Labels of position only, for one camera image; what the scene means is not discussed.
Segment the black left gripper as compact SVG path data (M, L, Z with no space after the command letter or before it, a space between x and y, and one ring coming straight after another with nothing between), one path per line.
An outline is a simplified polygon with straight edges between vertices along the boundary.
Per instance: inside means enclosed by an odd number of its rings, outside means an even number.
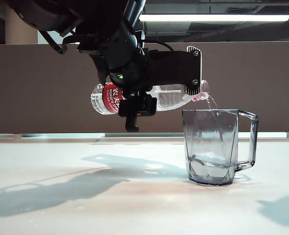
M106 63L110 81L120 88L126 97L130 97L120 101L118 115L126 118L125 130L127 132L138 132L137 118L156 114L157 98L144 94L148 88L152 88L152 86L144 85L152 62L151 60L133 60L123 66L118 66L110 60L106 60Z

